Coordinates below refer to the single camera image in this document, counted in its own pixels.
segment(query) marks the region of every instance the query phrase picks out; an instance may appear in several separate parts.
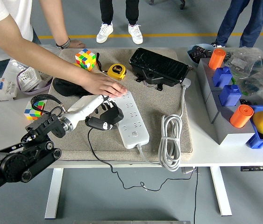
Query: white cable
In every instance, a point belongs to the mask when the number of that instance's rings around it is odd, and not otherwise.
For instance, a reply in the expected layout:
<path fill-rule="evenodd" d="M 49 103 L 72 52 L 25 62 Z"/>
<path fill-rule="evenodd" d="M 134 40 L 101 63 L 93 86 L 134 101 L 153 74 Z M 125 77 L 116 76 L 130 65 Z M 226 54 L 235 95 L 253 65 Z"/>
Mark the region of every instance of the white cable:
<path fill-rule="evenodd" d="M 181 146 L 180 137 L 182 131 L 182 115 L 184 109 L 184 96 L 185 90 L 190 86 L 191 81 L 186 78 L 182 85 L 182 96 L 181 96 L 181 114 L 172 114 L 170 116 L 162 116 L 161 120 L 161 141 L 158 148 L 158 162 L 150 162 L 142 153 L 142 147 L 140 144 L 137 145 L 143 159 L 151 165 L 161 165 L 167 170 L 174 172 L 178 170 L 181 162 Z M 169 124 L 172 126 L 172 137 L 168 136 Z M 168 143 L 171 144 L 170 151 L 168 152 Z"/>

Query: person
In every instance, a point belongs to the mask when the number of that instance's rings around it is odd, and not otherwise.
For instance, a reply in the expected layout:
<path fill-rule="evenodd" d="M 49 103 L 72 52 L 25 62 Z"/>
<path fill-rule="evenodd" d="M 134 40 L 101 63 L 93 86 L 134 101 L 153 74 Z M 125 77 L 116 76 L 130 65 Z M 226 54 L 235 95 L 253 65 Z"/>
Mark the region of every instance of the person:
<path fill-rule="evenodd" d="M 100 11 L 102 25 L 99 33 L 97 34 L 96 41 L 98 43 L 104 43 L 108 36 L 113 32 L 113 1 L 112 0 L 100 0 Z M 132 40 L 136 44 L 141 44 L 142 33 L 140 31 L 140 25 L 136 24 L 139 17 L 139 0 L 126 0 L 126 18 L 128 19 L 128 32 L 132 36 Z"/>
<path fill-rule="evenodd" d="M 214 47 L 225 47 L 234 30 L 239 15 L 243 12 L 250 0 L 231 0 L 231 4 L 225 18 L 223 19 L 218 31 L 215 42 L 211 43 Z M 239 47 L 252 48 L 259 37 L 263 27 L 263 0 L 254 0 L 252 13 L 249 23 L 245 27 Z"/>
<path fill-rule="evenodd" d="M 81 41 L 69 39 L 61 0 L 40 0 L 40 5 L 61 49 L 85 47 Z M 80 69 L 37 45 L 35 42 L 39 40 L 30 24 L 31 7 L 32 0 L 0 0 L 0 77 L 9 58 L 13 58 L 45 74 L 78 84 L 92 94 L 120 97 L 126 93 L 123 85 L 106 75 Z"/>

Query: power outlet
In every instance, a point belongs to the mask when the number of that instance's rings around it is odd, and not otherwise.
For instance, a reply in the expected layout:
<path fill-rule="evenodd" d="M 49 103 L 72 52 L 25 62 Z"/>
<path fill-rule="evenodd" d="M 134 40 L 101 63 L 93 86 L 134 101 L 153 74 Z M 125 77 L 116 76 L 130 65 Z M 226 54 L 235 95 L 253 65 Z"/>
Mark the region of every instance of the power outlet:
<path fill-rule="evenodd" d="M 150 136 L 131 92 L 127 91 L 122 97 L 113 100 L 124 115 L 124 118 L 118 122 L 124 147 L 131 149 L 137 144 L 141 146 L 148 144 Z"/>

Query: table leg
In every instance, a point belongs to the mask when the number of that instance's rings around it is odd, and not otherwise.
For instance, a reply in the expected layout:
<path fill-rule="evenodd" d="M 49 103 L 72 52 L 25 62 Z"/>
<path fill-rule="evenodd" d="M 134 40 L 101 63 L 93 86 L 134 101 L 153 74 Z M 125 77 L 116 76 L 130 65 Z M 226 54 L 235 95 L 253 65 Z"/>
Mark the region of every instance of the table leg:
<path fill-rule="evenodd" d="M 214 183 L 216 197 L 220 207 L 220 214 L 222 216 L 231 216 L 232 212 L 231 212 L 224 180 L 221 175 L 220 167 L 210 167 L 210 170 Z"/>
<path fill-rule="evenodd" d="M 60 196 L 64 168 L 54 168 L 51 178 L 50 190 L 45 211 L 45 219 L 55 219 L 57 204 Z"/>

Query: black strap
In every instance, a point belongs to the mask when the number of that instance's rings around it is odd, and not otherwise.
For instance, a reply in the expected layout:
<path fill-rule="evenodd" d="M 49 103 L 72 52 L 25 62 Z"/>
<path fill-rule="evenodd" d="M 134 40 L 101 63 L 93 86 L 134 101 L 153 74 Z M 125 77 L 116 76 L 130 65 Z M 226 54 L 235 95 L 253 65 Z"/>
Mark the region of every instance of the black strap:
<path fill-rule="evenodd" d="M 30 103 L 32 105 L 32 108 L 36 111 L 41 111 L 43 113 L 46 113 L 46 114 L 50 114 L 51 112 L 48 112 L 48 111 L 45 111 L 45 110 L 42 110 L 42 109 L 39 109 L 38 107 L 36 107 L 34 104 L 39 102 L 39 101 L 42 101 L 42 100 L 47 100 L 47 99 L 51 99 L 53 101 L 56 101 L 58 104 L 62 104 L 61 101 L 59 101 L 56 97 L 50 95 L 50 94 L 40 94 L 40 95 L 37 95 L 37 96 L 34 96 L 31 100 L 30 100 Z"/>
<path fill-rule="evenodd" d="M 107 72 L 107 71 L 103 71 L 102 70 L 101 63 L 99 61 L 99 56 L 100 56 L 100 54 L 97 52 L 97 54 L 96 54 L 96 62 L 97 62 L 97 65 L 98 65 L 98 69 L 99 69 L 99 71 Z"/>

